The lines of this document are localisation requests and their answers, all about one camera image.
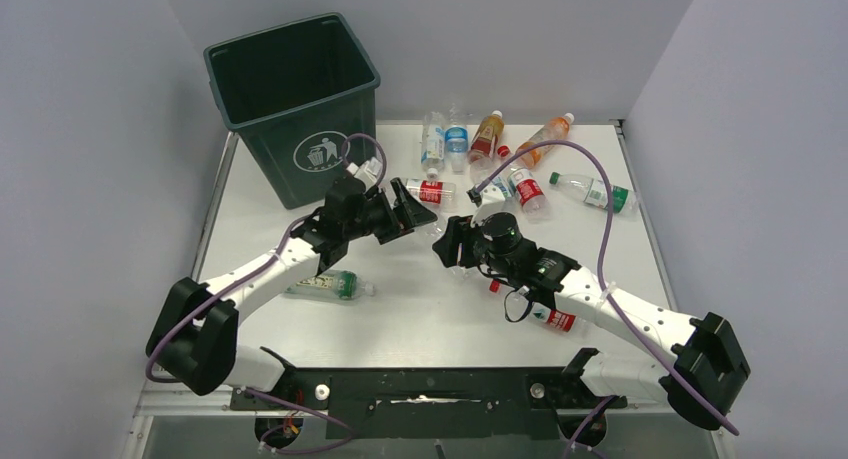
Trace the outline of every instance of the green bottle label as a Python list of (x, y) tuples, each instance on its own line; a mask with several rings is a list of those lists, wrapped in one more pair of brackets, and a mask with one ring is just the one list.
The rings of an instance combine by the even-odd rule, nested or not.
[[(627, 196), (630, 194), (629, 189), (623, 187), (612, 186), (612, 212), (618, 214), (627, 203)], [(600, 209), (607, 207), (607, 190), (604, 188), (604, 182), (597, 179), (592, 180), (589, 185), (589, 192), (583, 202), (590, 206), (595, 206)]]

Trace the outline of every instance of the robotic arm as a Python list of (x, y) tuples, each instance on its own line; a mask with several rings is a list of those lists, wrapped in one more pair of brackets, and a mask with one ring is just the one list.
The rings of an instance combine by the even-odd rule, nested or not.
[[(198, 395), (222, 384), (272, 391), (286, 368), (265, 348), (239, 345), (238, 326), (253, 312), (300, 280), (320, 274), (347, 253), (348, 243), (374, 235), (380, 244), (402, 237), (437, 216), (418, 203), (398, 179), (390, 204), (374, 180), (375, 159), (338, 178), (325, 203), (292, 229), (286, 247), (272, 250), (205, 284), (185, 278), (171, 289), (147, 344), (155, 348), (191, 311), (239, 278), (271, 263), (245, 287), (219, 298), (164, 345), (156, 363)], [(445, 267), (486, 266), (528, 300), (567, 311), (643, 349), (607, 300), (598, 278), (577, 261), (524, 238), (515, 217), (498, 212), (503, 196), (493, 187), (472, 194), (477, 213), (451, 217), (433, 250)], [(615, 289), (627, 316), (658, 346), (674, 368), (717, 410), (726, 414), (750, 374), (730, 324), (715, 314), (703, 320), (658, 308)], [(717, 420), (681, 388), (650, 355), (611, 358), (584, 348), (564, 371), (595, 396), (629, 396), (668, 403), (693, 424), (715, 430)]]

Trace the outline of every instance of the orange juice bottle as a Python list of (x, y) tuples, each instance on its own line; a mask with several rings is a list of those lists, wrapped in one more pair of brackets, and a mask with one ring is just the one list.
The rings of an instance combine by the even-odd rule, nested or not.
[(494, 111), (483, 118), (471, 148), (468, 151), (468, 163), (471, 164), (471, 179), (475, 184), (486, 178), (494, 169), (495, 163), (492, 158), (498, 147), (498, 140), (503, 133), (503, 114)]
[[(539, 132), (533, 134), (527, 142), (518, 146), (516, 154), (530, 146), (536, 145), (542, 141), (565, 140), (568, 136), (568, 131), (571, 129), (571, 123), (574, 122), (574, 115), (566, 114), (562, 117), (555, 117), (550, 120), (545, 127), (539, 129)], [(528, 169), (533, 169), (542, 160), (542, 156), (548, 153), (554, 146), (543, 146), (538, 149), (524, 154), (519, 159), (527, 166)]]

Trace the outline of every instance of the blue bottle label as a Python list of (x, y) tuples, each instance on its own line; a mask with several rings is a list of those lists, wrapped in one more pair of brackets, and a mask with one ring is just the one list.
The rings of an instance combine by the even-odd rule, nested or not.
[(463, 153), (468, 151), (468, 129), (454, 126), (445, 131), (445, 143), (448, 152)]

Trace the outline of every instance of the screw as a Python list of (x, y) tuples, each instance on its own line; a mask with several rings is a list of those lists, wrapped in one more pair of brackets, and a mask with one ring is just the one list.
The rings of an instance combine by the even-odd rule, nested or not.
[(533, 396), (535, 399), (541, 399), (545, 397), (545, 386), (539, 384), (538, 382), (536, 384), (533, 384), (532, 386), (530, 386), (530, 395)]
[(315, 399), (326, 401), (328, 397), (330, 397), (330, 388), (326, 384), (315, 386)]

